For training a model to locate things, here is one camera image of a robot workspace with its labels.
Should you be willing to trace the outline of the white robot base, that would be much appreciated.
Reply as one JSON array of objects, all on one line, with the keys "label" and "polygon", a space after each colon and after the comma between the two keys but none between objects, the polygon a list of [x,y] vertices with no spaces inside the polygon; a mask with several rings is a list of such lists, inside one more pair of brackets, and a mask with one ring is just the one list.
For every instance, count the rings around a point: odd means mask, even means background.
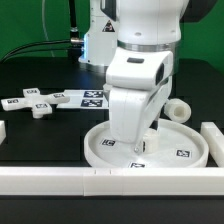
[{"label": "white robot base", "polygon": [[115,54],[119,23],[101,10],[101,1],[90,0],[90,28],[79,62],[81,68],[104,73]]}]

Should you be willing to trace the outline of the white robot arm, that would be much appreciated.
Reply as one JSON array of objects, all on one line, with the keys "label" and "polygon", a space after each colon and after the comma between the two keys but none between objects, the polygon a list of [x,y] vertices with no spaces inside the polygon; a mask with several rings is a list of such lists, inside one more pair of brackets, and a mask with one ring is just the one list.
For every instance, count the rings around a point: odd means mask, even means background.
[{"label": "white robot arm", "polygon": [[101,10],[119,23],[117,48],[106,71],[110,133],[123,153],[150,152],[150,126],[161,113],[184,123],[188,104],[170,97],[181,39],[180,19],[189,0],[101,0]]}]

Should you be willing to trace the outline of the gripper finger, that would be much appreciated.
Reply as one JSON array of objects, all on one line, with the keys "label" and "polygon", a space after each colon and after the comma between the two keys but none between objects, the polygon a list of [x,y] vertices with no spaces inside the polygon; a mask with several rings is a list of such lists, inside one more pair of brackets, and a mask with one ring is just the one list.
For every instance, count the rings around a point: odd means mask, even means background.
[{"label": "gripper finger", "polygon": [[143,152],[143,143],[140,142],[134,147],[134,152],[136,154],[141,154]]}]

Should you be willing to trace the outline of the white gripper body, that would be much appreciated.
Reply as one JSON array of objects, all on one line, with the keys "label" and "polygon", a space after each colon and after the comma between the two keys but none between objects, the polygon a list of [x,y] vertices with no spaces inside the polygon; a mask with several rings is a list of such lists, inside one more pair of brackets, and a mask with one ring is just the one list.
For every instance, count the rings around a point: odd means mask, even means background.
[{"label": "white gripper body", "polygon": [[172,89],[173,53],[117,49],[106,72],[112,137],[137,144],[151,126]]}]

